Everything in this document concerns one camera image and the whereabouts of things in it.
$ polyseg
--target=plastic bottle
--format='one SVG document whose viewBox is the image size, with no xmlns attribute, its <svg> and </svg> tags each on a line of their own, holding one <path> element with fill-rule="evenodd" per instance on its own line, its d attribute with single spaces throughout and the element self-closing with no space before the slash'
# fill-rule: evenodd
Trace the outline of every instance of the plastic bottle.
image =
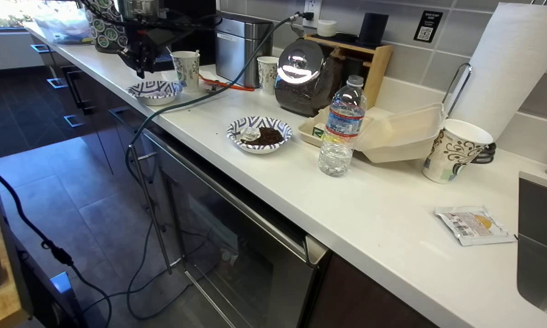
<svg viewBox="0 0 547 328">
<path fill-rule="evenodd" d="M 364 117 L 362 77 L 349 75 L 346 86 L 333 93 L 326 133 L 318 153 L 318 170 L 331 177 L 347 172 L 353 139 Z"/>
</svg>

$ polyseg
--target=paper towel roll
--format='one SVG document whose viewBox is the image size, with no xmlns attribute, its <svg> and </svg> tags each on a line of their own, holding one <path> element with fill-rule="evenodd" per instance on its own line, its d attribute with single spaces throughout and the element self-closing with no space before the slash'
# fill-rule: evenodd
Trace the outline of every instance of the paper towel roll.
<svg viewBox="0 0 547 328">
<path fill-rule="evenodd" d="M 497 141 L 547 71 L 547 6 L 499 4 L 470 66 L 471 77 L 450 117 Z"/>
</svg>

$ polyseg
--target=paper towel holder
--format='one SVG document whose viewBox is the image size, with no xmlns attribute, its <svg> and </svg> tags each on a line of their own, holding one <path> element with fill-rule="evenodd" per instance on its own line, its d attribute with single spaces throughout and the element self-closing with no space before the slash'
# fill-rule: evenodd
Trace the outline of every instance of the paper towel holder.
<svg viewBox="0 0 547 328">
<path fill-rule="evenodd" d="M 470 77 L 471 77 L 470 62 L 457 66 L 453 79 L 450 80 L 450 84 L 442 95 L 442 100 L 440 100 L 442 117 L 450 117 L 450 113 L 451 113 L 462 88 L 470 80 Z"/>
</svg>

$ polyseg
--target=dishwasher handle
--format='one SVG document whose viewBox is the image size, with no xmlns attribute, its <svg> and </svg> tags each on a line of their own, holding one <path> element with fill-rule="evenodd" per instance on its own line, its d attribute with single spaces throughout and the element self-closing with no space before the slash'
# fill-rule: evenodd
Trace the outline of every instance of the dishwasher handle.
<svg viewBox="0 0 547 328">
<path fill-rule="evenodd" d="M 181 166 L 187 173 L 191 173 L 194 179 L 203 182 L 207 188 L 211 188 L 218 197 L 227 201 L 233 208 L 236 208 L 242 215 L 245 215 L 254 226 L 258 226 L 264 234 L 267 234 L 271 239 L 274 239 L 282 248 L 285 248 L 289 254 L 293 254 L 298 261 L 315 266 L 327 252 L 326 246 L 316 243 L 313 237 L 305 237 L 305 241 L 295 241 L 284 232 L 280 232 L 274 224 L 271 224 L 267 219 L 264 219 L 260 213 L 256 213 L 253 208 L 249 208 L 245 203 L 242 203 L 236 195 L 233 195 L 225 186 L 216 182 L 212 177 L 203 173 L 198 166 L 194 166 L 191 161 L 187 161 L 181 153 L 167 146 L 160 137 L 156 137 L 150 131 L 143 131 L 147 141 L 150 141 L 161 153 L 165 153 L 171 161 L 174 161 L 178 166 Z"/>
<path fill-rule="evenodd" d="M 79 75 L 81 75 L 79 70 L 76 70 L 76 68 L 61 68 L 61 73 L 63 73 L 63 77 L 67 80 L 67 86 L 68 86 L 68 91 L 70 91 L 74 106 L 78 110 L 87 110 L 88 102 L 79 97 L 78 88 L 74 84 L 74 80 L 78 80 Z"/>
</svg>

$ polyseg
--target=window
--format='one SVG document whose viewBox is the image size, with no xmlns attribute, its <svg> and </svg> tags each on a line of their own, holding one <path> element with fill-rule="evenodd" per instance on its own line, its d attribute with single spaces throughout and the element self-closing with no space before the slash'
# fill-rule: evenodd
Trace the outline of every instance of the window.
<svg viewBox="0 0 547 328">
<path fill-rule="evenodd" d="M 0 0 L 0 29 L 19 29 L 41 0 Z"/>
</svg>

